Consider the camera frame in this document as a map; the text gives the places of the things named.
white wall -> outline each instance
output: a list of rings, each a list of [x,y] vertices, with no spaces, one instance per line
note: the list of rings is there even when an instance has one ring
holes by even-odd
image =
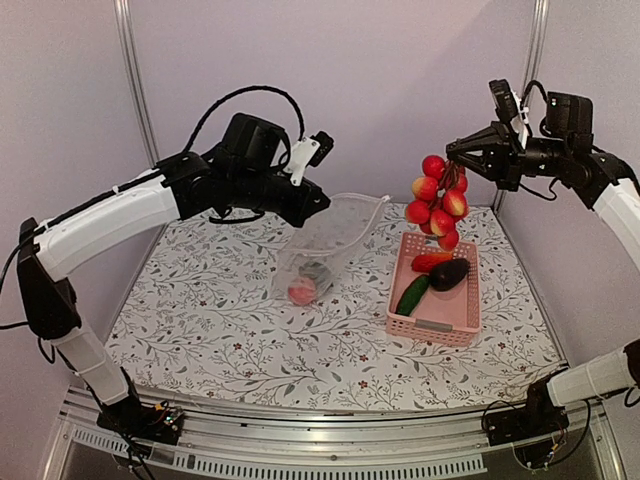
[[[147,168],[113,2],[0,1],[0,257],[29,216],[55,216]],[[72,276],[103,338],[149,245],[141,236]],[[24,319],[15,266],[0,322]],[[0,332],[0,477],[36,478],[69,377],[28,329]]]
[[[524,76],[532,0],[138,0],[131,11],[161,156],[185,143],[204,110],[249,84],[296,98],[308,132],[334,151],[310,178],[328,193],[389,193],[408,200],[425,155],[487,124],[487,83]],[[252,93],[219,110],[196,151],[248,111],[287,127],[284,99]],[[471,179],[469,199],[494,188]]]
[[[548,90],[590,97],[596,144],[640,172],[640,3],[556,0],[549,15],[540,80]],[[575,364],[640,337],[640,274],[578,197],[557,190],[555,203],[510,194],[503,218]],[[621,404],[612,399],[607,410],[627,473],[638,479],[640,418]]]

clear plastic bag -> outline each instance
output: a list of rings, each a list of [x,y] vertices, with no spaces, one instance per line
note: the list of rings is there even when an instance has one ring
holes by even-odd
[[[278,253],[272,295],[296,305],[320,298],[376,226],[390,198],[357,193],[331,197],[331,206],[307,220]]]

plastic basket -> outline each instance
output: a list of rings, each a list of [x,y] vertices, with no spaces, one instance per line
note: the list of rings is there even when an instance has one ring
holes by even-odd
[[[393,313],[405,288],[420,275],[411,269],[411,261],[417,255],[441,251],[427,245],[427,240],[428,237],[421,233],[405,232],[402,235],[387,306],[387,333],[450,346],[467,346],[482,328],[478,250],[473,243],[460,242],[453,251],[454,258],[466,258],[471,264],[465,280],[448,292],[427,290],[411,317]]]

floral tablecloth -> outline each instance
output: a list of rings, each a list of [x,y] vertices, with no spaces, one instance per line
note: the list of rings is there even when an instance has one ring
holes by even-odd
[[[462,238],[480,253],[483,330],[466,348],[385,333],[404,206],[385,214],[318,303],[269,295],[293,229],[206,216],[170,225],[138,278],[107,348],[142,385],[287,407],[416,410],[523,398],[559,355],[493,213],[472,208]]]

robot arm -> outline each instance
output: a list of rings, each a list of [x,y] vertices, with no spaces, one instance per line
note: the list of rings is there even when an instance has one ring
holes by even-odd
[[[67,276],[140,232],[209,209],[222,219],[234,207],[274,212],[301,227],[330,204],[303,175],[307,165],[320,164],[333,140],[324,132],[302,138],[287,148],[288,162],[272,166],[283,132],[265,120],[236,114],[222,141],[202,157],[179,153],[55,219],[22,224],[17,271],[29,327],[50,341],[90,387],[103,412],[100,426],[175,444],[182,420],[180,412],[162,408],[160,421],[158,409],[141,404],[126,372],[81,321]]]
[[[499,121],[447,145],[449,160],[499,189],[517,191],[523,175],[560,181],[613,230],[640,270],[640,185],[629,165],[593,145],[591,100],[558,92],[547,96],[541,89],[547,103],[540,124],[545,138],[536,138],[530,136],[528,109],[506,80],[489,86]],[[639,383],[636,340],[532,384],[525,407],[487,415],[489,440],[499,444],[550,433],[558,424],[564,428],[566,405],[622,393]]]

